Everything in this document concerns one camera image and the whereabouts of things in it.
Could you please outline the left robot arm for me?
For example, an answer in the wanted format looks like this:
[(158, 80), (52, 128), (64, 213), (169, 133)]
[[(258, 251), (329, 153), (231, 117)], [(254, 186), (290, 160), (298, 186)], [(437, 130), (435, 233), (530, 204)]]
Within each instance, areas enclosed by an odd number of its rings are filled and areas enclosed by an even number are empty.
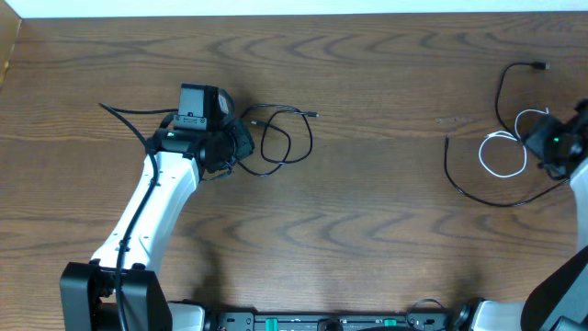
[(200, 305), (169, 302), (158, 275), (176, 221), (201, 181), (229, 176), (254, 143), (229, 94), (184, 83), (179, 104), (150, 138), (141, 179), (107, 240), (60, 278), (68, 330), (205, 330)]

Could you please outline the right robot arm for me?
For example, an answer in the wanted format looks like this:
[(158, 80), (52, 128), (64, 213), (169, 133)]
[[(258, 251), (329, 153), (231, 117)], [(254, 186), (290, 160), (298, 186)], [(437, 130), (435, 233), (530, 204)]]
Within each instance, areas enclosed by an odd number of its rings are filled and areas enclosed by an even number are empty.
[(587, 328), (587, 101), (580, 101), (575, 111), (565, 123), (552, 115), (540, 119), (523, 136), (523, 144), (544, 169), (570, 185), (577, 214), (577, 252), (525, 301), (478, 303), (468, 330)]

